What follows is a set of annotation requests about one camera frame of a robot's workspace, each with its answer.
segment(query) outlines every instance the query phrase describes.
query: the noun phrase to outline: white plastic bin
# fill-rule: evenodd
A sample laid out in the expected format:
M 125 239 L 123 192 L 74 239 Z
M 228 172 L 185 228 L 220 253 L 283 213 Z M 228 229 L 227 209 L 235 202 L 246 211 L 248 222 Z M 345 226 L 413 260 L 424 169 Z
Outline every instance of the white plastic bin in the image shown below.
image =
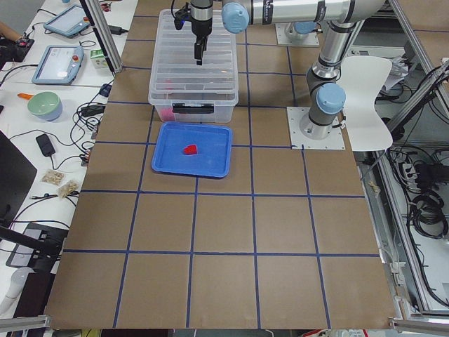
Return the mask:
M 195 35 L 190 22 L 175 29 L 170 10 L 159 15 L 148 101 L 163 121 L 227 123 L 239 100 L 235 35 L 213 12 L 203 65 L 194 59 Z

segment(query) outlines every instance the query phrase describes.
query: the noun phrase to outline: blue joint cap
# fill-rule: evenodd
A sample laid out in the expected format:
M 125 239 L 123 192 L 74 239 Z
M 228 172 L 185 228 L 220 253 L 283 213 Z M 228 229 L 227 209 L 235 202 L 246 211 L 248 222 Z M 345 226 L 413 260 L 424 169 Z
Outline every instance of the blue joint cap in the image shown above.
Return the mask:
M 307 21 L 307 22 L 295 22 L 293 25 L 295 31 L 298 34 L 308 34 L 314 31 L 316 27 L 316 22 Z
M 244 31 L 250 22 L 250 16 L 245 7 L 236 2 L 229 2 L 222 8 L 224 28 L 233 34 Z
M 336 83 L 326 83 L 316 94 L 316 104 L 325 114 L 337 114 L 344 106 L 346 93 Z

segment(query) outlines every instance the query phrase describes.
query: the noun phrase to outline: blue tray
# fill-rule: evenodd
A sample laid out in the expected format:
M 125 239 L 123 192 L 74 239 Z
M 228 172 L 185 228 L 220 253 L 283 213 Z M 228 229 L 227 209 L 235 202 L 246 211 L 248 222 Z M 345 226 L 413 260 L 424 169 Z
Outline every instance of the blue tray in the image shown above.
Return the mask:
M 197 154 L 184 154 L 195 144 Z M 223 178 L 229 173 L 232 130 L 207 124 L 164 123 L 154 151 L 152 168 L 158 172 Z

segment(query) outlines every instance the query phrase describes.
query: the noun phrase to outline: person's arm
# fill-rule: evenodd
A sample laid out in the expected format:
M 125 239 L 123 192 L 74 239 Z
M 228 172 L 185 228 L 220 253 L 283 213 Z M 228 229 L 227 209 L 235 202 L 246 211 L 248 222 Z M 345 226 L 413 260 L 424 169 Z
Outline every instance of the person's arm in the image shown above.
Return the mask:
M 4 37 L 11 41 L 17 41 L 22 35 L 0 21 L 0 37 Z

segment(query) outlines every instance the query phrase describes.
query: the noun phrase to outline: bowl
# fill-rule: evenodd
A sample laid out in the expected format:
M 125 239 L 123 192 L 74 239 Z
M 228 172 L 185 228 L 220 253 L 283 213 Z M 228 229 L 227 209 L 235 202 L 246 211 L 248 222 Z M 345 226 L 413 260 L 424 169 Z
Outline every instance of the bowl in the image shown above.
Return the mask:
M 57 119 L 62 112 L 61 99 L 51 91 L 44 91 L 32 97 L 28 110 L 36 117 L 46 121 Z

